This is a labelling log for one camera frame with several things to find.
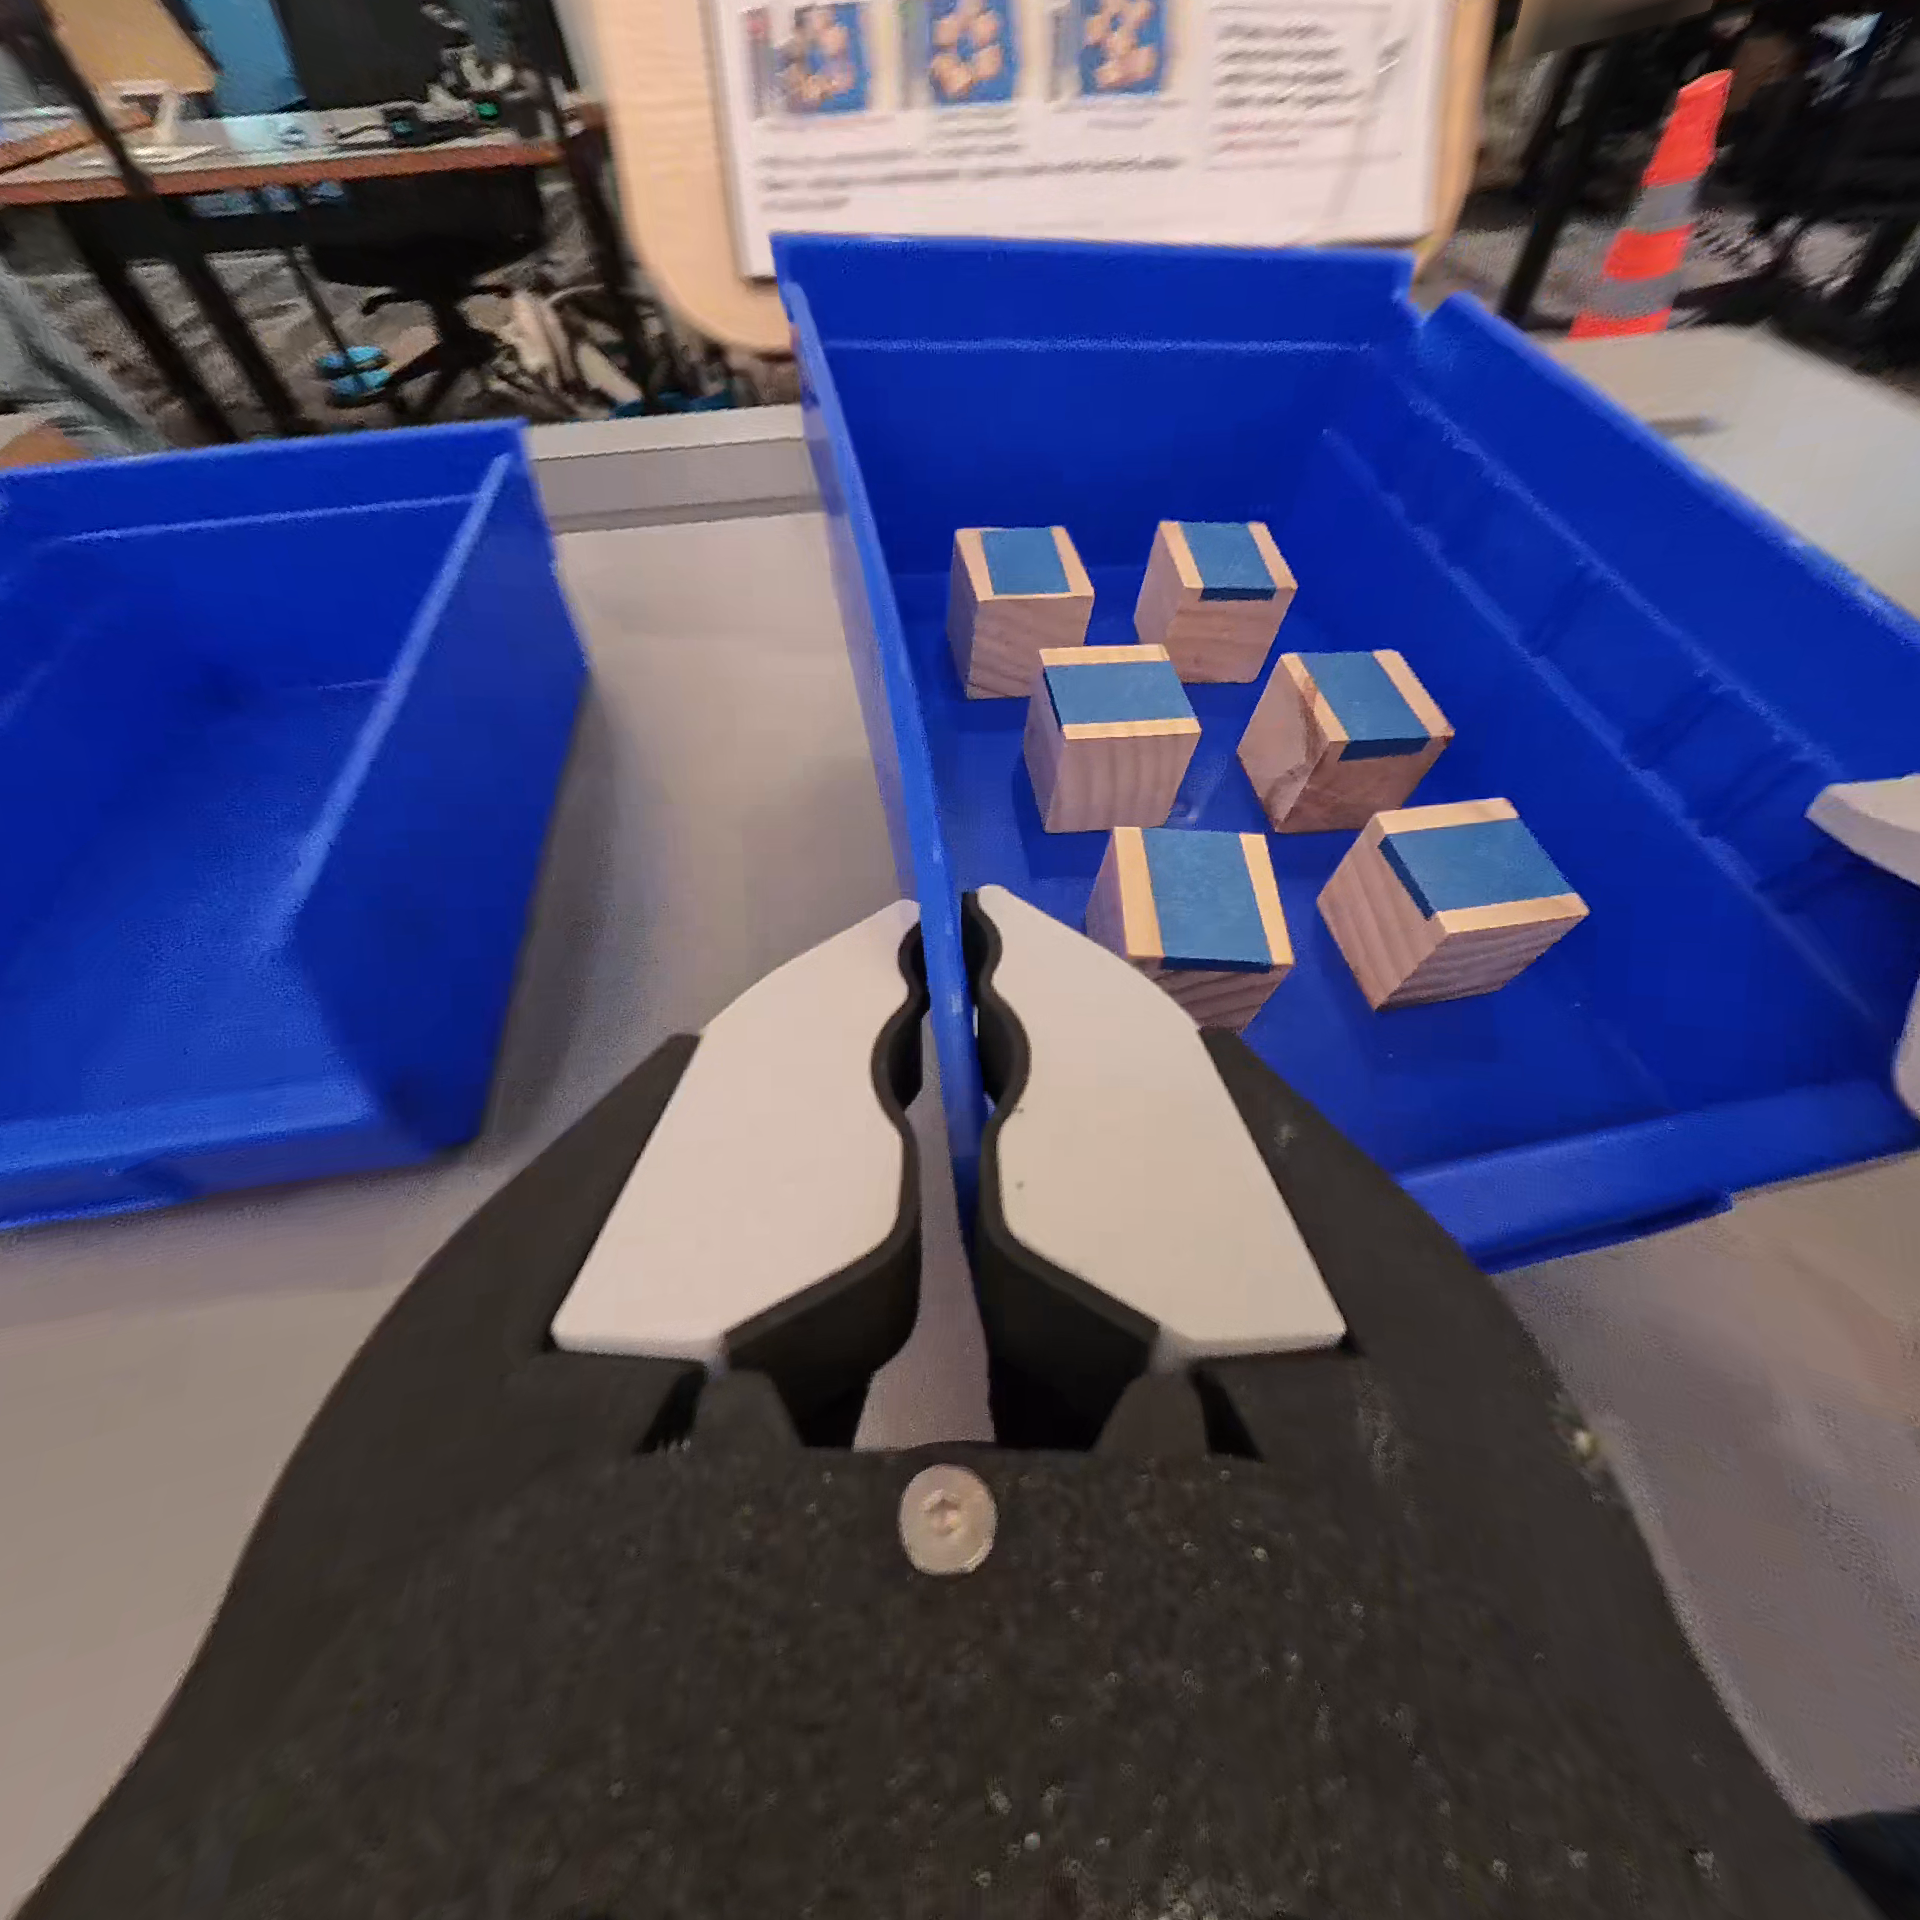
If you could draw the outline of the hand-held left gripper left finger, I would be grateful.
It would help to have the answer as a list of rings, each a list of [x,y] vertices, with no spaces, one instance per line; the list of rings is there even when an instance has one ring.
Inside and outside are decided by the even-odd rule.
[[[764,1376],[851,1446],[921,1311],[921,913],[785,961],[694,1037],[552,1316],[552,1347]]]

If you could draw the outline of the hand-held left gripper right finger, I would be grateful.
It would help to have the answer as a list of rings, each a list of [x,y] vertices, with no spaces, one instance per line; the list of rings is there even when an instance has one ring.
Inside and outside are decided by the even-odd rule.
[[[1128,1388],[1335,1351],[1346,1320],[1202,1029],[1005,886],[964,898],[989,1119],[973,1270],[1012,1447],[1094,1447]]]

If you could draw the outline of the blue plastic bin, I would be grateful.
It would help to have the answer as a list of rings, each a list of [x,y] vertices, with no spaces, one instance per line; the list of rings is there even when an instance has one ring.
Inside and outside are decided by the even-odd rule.
[[[585,688],[513,423],[2,473],[2,1228],[475,1139]]]
[[[968,1201],[989,1099],[962,897],[1083,924],[1102,835],[973,700],[954,533],[1063,525],[1131,646],[1167,517],[1261,518],[1279,650],[1397,649],[1454,724],[1417,799],[1510,799],[1590,918],[1497,994],[1373,1015],[1272,843],[1295,972],[1245,1041],[1487,1270],[1899,1155],[1918,891],[1808,820],[1918,770],[1918,623],[1390,253],[779,237],[805,438]]]

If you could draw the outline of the cluster of taped wooden cubes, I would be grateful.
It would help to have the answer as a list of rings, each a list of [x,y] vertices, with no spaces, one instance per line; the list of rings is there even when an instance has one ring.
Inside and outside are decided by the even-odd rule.
[[[969,700],[1026,700],[1040,825],[1097,832],[1086,934],[1230,1034],[1295,965],[1279,835],[1349,835],[1316,897],[1373,1011],[1494,994],[1590,918],[1509,799],[1415,805],[1454,742],[1392,649],[1268,653],[1295,576],[1261,518],[1160,518],[1133,640],[1094,642],[1061,525],[954,533],[947,646]]]

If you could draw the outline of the orange traffic cone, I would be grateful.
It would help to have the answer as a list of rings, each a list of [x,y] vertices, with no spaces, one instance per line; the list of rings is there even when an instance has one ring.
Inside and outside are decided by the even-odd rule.
[[[1575,312],[1574,341],[1645,338],[1668,331],[1732,81],[1734,73],[1722,67],[1677,89],[1638,198]]]

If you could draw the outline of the person's legs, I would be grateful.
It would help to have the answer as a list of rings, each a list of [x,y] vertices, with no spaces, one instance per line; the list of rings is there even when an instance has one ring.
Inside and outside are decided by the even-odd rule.
[[[1820,1820],[1815,1839],[1882,1916],[1918,1916],[1918,1806]]]

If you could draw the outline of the wood and white document stand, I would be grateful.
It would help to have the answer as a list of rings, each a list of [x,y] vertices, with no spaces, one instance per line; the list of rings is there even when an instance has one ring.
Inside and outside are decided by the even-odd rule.
[[[719,108],[694,1],[554,1],[565,47],[607,119],[618,213],[651,294],[689,338],[737,370],[790,364],[791,326],[774,283],[737,273]],[[1415,288],[1432,291],[1481,152],[1481,94],[1494,1],[1448,1],[1435,191],[1427,234],[1396,241]]]

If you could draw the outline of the brown background table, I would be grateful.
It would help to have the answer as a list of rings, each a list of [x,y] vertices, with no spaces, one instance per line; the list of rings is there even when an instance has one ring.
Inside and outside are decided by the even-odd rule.
[[[222,115],[183,123],[173,141],[126,136],[129,164],[162,198],[227,191],[296,189],[471,172],[535,172],[564,160],[565,144],[608,128],[608,112],[587,97],[564,100],[561,128],[525,136],[491,128],[436,141],[395,141],[378,108],[352,115],[277,112]],[[44,139],[2,150],[2,206],[71,206],[132,194],[103,141],[47,150]]]

